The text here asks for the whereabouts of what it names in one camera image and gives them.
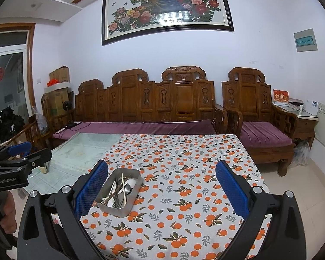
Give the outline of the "person's left hand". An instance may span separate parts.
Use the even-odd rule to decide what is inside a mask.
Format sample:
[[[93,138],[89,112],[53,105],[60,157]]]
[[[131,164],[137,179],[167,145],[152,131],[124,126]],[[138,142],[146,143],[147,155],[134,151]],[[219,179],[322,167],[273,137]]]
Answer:
[[[10,191],[7,192],[7,198],[5,205],[3,206],[3,212],[3,218],[0,222],[1,227],[7,234],[15,233],[17,229],[16,208],[13,195]]]

